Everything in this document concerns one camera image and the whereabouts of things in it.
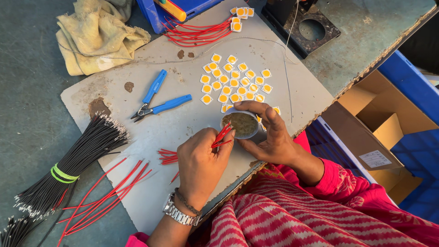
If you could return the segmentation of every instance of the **blue wire cutter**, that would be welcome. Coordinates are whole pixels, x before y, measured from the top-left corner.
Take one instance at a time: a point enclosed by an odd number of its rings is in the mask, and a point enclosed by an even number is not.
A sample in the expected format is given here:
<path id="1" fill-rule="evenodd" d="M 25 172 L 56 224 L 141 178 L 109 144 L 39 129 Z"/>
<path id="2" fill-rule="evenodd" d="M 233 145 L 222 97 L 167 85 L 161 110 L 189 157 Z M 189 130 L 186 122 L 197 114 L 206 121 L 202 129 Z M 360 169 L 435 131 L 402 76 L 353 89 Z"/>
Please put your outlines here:
<path id="1" fill-rule="evenodd" d="M 159 105 L 150 109 L 149 105 L 152 100 L 152 97 L 158 92 L 158 90 L 162 86 L 162 83 L 165 80 L 166 75 L 167 75 L 167 71 L 162 69 L 158 77 L 154 80 L 151 87 L 149 88 L 145 98 L 142 100 L 143 106 L 136 112 L 136 114 L 134 114 L 134 116 L 131 117 L 131 119 L 137 117 L 137 119 L 134 122 L 142 120 L 148 114 L 151 113 L 158 114 L 161 113 L 162 111 L 175 108 L 179 105 L 182 105 L 183 103 L 188 102 L 189 100 L 192 100 L 192 95 L 188 94 L 175 99 L 171 99 L 169 101 L 166 101 L 163 105 Z"/>

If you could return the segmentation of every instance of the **white label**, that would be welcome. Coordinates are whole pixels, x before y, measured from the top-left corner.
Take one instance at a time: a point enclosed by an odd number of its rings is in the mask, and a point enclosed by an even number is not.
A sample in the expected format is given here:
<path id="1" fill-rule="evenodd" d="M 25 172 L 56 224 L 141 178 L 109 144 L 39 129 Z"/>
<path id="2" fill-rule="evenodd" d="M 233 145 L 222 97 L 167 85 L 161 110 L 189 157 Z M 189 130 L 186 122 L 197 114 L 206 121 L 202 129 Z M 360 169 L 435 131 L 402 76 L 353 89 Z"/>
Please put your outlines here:
<path id="1" fill-rule="evenodd" d="M 373 151 L 370 153 L 366 153 L 359 156 L 368 166 L 371 168 L 380 167 L 384 165 L 391 164 L 390 160 L 388 160 L 380 151 Z"/>

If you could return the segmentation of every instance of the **woman's left hand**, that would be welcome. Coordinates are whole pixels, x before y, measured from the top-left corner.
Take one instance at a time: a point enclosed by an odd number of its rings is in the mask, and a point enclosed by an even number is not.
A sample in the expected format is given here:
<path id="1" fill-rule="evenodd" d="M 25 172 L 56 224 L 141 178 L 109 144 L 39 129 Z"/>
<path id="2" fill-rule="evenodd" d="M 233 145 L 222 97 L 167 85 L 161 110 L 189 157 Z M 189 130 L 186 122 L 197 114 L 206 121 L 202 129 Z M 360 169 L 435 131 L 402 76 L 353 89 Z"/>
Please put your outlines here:
<path id="1" fill-rule="evenodd" d="M 180 188 L 178 191 L 187 203 L 200 211 L 226 169 L 233 141 L 219 147 L 212 153 L 212 144 L 218 131 L 205 128 L 189 138 L 177 148 L 180 170 Z M 223 142 L 233 140 L 235 130 L 230 131 Z"/>

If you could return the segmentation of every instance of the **woman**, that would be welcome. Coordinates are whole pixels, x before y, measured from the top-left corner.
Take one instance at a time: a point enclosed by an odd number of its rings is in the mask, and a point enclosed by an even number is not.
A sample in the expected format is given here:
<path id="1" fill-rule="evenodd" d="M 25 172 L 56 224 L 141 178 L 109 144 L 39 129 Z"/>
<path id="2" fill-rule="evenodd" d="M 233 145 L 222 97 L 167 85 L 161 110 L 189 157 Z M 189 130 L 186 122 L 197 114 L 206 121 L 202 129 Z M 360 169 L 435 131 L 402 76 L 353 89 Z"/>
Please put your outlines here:
<path id="1" fill-rule="evenodd" d="M 262 118 L 267 140 L 259 145 L 250 140 L 238 143 L 268 164 L 223 205 L 212 221 L 210 238 L 197 245 L 439 245 L 439 225 L 393 205 L 382 186 L 313 156 L 305 133 L 292 140 L 273 108 L 255 101 L 234 106 Z M 203 129 L 177 149 L 180 188 L 174 202 L 188 217 L 199 214 L 226 168 L 233 142 L 212 153 L 217 134 Z M 233 138 L 231 131 L 224 141 Z M 126 246 L 184 246 L 190 229 L 165 215 L 151 236 L 136 233 Z"/>

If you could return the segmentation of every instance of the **cardboard box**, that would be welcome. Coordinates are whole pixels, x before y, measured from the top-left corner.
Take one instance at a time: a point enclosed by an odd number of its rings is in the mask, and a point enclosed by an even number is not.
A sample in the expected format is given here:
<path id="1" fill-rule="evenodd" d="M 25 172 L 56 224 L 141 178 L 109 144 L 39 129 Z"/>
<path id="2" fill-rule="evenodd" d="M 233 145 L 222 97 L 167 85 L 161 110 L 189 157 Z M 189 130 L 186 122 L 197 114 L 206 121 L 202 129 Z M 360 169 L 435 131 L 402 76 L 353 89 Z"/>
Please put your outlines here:
<path id="1" fill-rule="evenodd" d="M 422 182 L 390 149 L 405 134 L 439 127 L 378 71 L 349 89 L 322 118 L 396 204 Z"/>

